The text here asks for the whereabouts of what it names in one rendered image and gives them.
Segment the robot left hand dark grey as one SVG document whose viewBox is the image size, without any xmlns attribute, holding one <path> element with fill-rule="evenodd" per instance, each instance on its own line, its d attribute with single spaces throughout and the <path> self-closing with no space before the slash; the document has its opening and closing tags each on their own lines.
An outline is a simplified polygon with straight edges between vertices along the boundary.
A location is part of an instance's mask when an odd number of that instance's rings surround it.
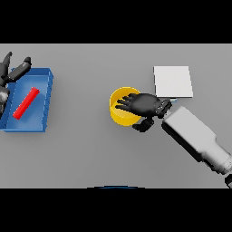
<svg viewBox="0 0 232 232">
<path fill-rule="evenodd" d="M 21 77 L 28 73 L 32 67 L 32 62 L 30 57 L 26 57 L 24 61 L 14 68 L 12 71 L 9 71 L 9 65 L 12 52 L 9 52 L 4 60 L 0 62 L 0 118 L 4 114 L 7 99 L 10 94 L 10 90 L 6 85 L 10 82 L 17 82 Z"/>
</svg>

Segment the robot right hand dark grey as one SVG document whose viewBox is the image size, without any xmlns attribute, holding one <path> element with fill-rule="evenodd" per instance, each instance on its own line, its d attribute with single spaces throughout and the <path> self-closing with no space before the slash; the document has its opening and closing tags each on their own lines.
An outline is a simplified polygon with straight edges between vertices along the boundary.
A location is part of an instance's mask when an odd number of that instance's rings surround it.
<svg viewBox="0 0 232 232">
<path fill-rule="evenodd" d="M 162 101 L 156 95 L 149 93 L 130 93 L 123 96 L 121 100 L 117 100 L 115 108 L 144 117 L 140 124 L 133 124 L 132 128 L 139 132 L 145 132 L 154 125 L 153 118 L 163 119 L 171 106 L 170 99 Z"/>
</svg>

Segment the yellow bowl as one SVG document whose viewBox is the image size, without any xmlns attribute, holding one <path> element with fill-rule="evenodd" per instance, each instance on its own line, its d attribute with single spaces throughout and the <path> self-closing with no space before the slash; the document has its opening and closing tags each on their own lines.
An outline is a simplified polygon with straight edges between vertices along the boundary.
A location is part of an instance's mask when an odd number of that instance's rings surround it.
<svg viewBox="0 0 232 232">
<path fill-rule="evenodd" d="M 111 94 L 109 99 L 109 111 L 112 120 L 124 127 L 130 127 L 140 120 L 140 116 L 115 108 L 118 105 L 117 100 L 121 100 L 123 96 L 130 93 L 139 93 L 139 91 L 132 87 L 120 87 Z"/>
</svg>

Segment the pale square measuring scale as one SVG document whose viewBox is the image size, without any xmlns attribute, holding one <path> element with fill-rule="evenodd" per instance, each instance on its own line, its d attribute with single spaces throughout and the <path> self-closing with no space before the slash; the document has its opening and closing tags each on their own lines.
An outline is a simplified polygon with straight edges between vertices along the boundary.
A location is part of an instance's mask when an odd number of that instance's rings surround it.
<svg viewBox="0 0 232 232">
<path fill-rule="evenodd" d="M 160 98 L 192 98 L 188 66 L 154 66 L 155 94 Z"/>
</svg>

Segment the red beaker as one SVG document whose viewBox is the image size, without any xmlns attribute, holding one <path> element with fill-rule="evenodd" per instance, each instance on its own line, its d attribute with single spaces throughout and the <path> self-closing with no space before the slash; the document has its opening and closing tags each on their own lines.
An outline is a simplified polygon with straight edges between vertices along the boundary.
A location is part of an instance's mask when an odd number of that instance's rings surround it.
<svg viewBox="0 0 232 232">
<path fill-rule="evenodd" d="M 31 90 L 27 93 L 27 95 L 24 97 L 22 102 L 18 105 L 18 107 L 13 113 L 13 117 L 16 120 L 20 120 L 22 118 L 25 111 L 28 109 L 28 107 L 31 105 L 31 103 L 34 101 L 34 99 L 37 97 L 39 93 L 39 89 L 35 87 L 31 88 Z"/>
</svg>

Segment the blue tray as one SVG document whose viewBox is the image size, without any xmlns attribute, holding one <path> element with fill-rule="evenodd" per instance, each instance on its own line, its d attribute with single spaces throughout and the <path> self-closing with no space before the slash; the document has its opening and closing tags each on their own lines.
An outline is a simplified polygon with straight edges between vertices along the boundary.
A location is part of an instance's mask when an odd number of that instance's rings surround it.
<svg viewBox="0 0 232 232">
<path fill-rule="evenodd" d="M 32 68 L 18 81 L 8 83 L 10 94 L 0 131 L 45 132 L 52 88 L 50 68 Z"/>
</svg>

